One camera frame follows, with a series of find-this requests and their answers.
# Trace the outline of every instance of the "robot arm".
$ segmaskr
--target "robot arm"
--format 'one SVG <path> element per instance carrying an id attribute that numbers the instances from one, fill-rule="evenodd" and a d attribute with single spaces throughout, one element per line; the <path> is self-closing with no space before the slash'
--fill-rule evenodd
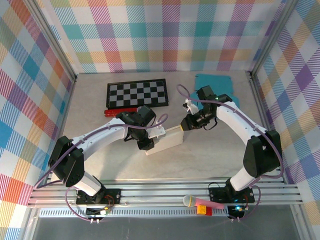
<path id="1" fill-rule="evenodd" d="M 145 127 L 155 117 L 156 114 L 149 107 L 143 106 L 138 112 L 122 112 L 107 124 L 74 139 L 63 136 L 57 140 L 48 165 L 52 167 L 62 154 L 85 139 L 56 166 L 53 172 L 66 187 L 75 187 L 85 192 L 91 202 L 98 204 L 107 192 L 97 178 L 85 172 L 84 162 L 98 149 L 120 139 L 124 139 L 125 142 L 136 140 L 140 150 L 152 149 L 155 146 L 153 138 L 166 133 L 161 125 L 149 129 L 128 126 Z"/>
<path id="2" fill-rule="evenodd" d="M 232 99 L 223 94 L 217 96 L 213 93 L 210 86 L 202 87 L 197 91 L 200 100 L 212 100 L 221 102 L 231 106 L 235 111 L 230 110 L 226 106 L 215 103 L 202 103 L 203 109 L 196 111 L 192 102 L 187 101 L 183 105 L 190 113 L 182 120 L 181 127 L 184 131 L 200 129 L 206 126 L 211 119 L 219 118 L 225 122 L 243 141 L 246 146 L 243 167 L 241 170 L 226 181 L 225 192 L 231 199 L 238 195 L 242 190 L 248 188 L 261 175 L 273 171 L 280 166 L 280 162 L 268 142 L 261 136 L 257 129 L 267 135 L 267 137 L 275 145 L 276 149 L 281 153 L 280 135 L 275 131 L 267 131 L 248 118 Z M 254 128 L 237 114 L 241 113 L 246 117 Z"/>

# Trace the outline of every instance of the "colorful plaid wall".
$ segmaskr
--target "colorful plaid wall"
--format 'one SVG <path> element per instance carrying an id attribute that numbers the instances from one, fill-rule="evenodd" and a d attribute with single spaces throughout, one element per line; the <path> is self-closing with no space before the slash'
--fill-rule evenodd
<path id="1" fill-rule="evenodd" d="M 300 0 L 258 73 L 286 173 L 320 239 L 320 0 Z"/>
<path id="2" fill-rule="evenodd" d="M 284 5 L 281 0 L 38 3 L 80 73 L 247 70 Z"/>
<path id="3" fill-rule="evenodd" d="M 22 0 L 0 0 L 0 240 L 18 237 L 71 85 Z"/>

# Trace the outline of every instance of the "black and white chessboard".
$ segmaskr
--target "black and white chessboard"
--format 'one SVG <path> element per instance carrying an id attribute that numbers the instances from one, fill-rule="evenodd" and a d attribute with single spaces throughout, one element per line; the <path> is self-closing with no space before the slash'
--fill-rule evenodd
<path id="1" fill-rule="evenodd" d="M 106 107 L 108 109 L 150 108 L 169 105 L 165 79 L 108 83 Z"/>

